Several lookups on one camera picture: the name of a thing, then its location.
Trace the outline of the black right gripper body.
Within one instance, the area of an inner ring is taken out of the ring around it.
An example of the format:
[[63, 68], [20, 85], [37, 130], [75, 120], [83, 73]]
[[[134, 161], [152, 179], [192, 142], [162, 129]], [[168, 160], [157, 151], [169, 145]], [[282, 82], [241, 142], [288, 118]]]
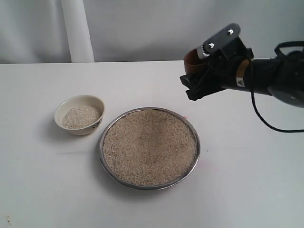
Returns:
[[214, 48], [208, 51], [204, 58], [203, 92], [217, 93], [225, 89], [250, 91], [244, 75], [253, 58], [251, 48], [246, 48], [239, 36], [234, 38], [215, 38], [206, 41], [203, 47], [210, 43]]

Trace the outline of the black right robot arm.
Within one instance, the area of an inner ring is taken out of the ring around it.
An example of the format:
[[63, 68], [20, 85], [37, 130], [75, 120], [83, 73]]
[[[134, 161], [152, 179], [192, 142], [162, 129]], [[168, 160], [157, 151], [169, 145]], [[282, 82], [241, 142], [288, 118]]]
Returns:
[[289, 41], [275, 48], [274, 58], [255, 58], [230, 23], [184, 58], [181, 83], [196, 101], [226, 89], [270, 95], [289, 105], [304, 105], [304, 43]]

